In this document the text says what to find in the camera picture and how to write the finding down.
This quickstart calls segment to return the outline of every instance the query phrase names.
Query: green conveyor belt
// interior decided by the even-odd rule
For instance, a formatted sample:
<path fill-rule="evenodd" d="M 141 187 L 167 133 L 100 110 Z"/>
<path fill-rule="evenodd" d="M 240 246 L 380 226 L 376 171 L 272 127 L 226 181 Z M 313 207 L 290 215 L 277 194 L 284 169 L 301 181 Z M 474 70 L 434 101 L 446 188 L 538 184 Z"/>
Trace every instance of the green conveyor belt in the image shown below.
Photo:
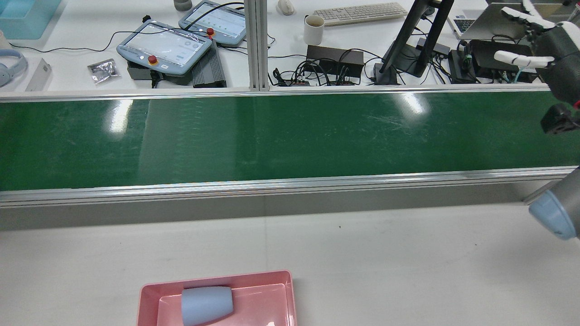
<path fill-rule="evenodd" d="M 0 103 L 0 190 L 580 164 L 549 92 Z"/>

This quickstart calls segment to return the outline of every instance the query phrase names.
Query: headphones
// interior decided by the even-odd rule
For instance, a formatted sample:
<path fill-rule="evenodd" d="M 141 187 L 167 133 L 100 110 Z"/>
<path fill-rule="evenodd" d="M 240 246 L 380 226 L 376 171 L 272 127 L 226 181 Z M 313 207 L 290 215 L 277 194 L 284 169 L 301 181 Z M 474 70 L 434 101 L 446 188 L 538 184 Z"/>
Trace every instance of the headphones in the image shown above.
<path fill-rule="evenodd" d="M 22 53 L 16 50 L 4 50 L 0 49 L 0 57 L 17 57 L 18 62 L 8 68 L 5 64 L 0 63 L 0 87 L 8 84 L 12 78 L 24 71 L 28 66 L 26 58 L 22 55 Z"/>

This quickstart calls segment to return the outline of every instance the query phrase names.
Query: laptop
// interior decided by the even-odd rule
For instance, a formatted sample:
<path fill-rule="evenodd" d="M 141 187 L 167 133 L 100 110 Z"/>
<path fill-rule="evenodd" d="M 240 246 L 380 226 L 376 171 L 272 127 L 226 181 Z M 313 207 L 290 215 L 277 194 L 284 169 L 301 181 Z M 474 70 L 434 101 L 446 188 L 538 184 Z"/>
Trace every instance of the laptop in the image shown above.
<path fill-rule="evenodd" d="M 534 5 L 547 18 L 561 7 L 557 3 L 537 3 Z M 451 9 L 447 22 L 458 39 L 491 39 L 494 35 L 505 35 L 513 39 L 524 37 L 522 25 L 503 17 L 501 9 L 509 7 L 521 11 L 520 3 L 490 3 L 485 10 Z"/>

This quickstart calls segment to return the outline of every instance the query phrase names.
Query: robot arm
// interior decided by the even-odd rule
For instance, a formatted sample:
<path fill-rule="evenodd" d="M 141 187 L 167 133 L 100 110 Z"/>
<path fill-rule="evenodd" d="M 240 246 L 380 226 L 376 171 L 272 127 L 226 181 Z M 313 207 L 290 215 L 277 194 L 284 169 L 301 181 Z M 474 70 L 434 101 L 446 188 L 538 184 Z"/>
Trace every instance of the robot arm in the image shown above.
<path fill-rule="evenodd" d="M 518 56 L 502 51 L 495 58 L 522 67 L 535 67 L 548 84 L 554 96 L 562 102 L 580 108 L 580 29 L 567 21 L 557 24 L 544 20 L 529 0 L 522 7 L 528 13 L 503 8 L 502 14 L 509 20 L 524 26 L 531 43 L 533 57 Z M 541 121 L 545 133 L 557 134 L 580 129 L 580 117 L 573 114 L 565 104 L 550 107 Z"/>
<path fill-rule="evenodd" d="M 494 58 L 521 67 L 536 68 L 554 96 L 580 108 L 580 29 L 567 21 L 554 24 L 540 17 L 530 0 L 523 11 L 503 8 L 508 19 L 525 26 L 534 56 L 498 51 Z M 545 133 L 557 134 L 580 129 L 578 114 L 564 103 L 551 106 L 541 121 Z M 558 238 L 580 237 L 580 168 L 574 170 L 530 205 L 530 214 Z"/>

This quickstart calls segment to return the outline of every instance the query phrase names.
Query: light blue bin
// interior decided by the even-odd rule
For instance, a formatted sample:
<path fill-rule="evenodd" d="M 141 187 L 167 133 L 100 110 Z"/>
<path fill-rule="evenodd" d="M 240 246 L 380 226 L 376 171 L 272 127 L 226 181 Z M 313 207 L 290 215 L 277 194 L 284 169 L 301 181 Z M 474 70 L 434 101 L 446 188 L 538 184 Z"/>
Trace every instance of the light blue bin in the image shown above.
<path fill-rule="evenodd" d="M 8 39 L 39 39 L 60 0 L 0 0 L 0 30 Z"/>

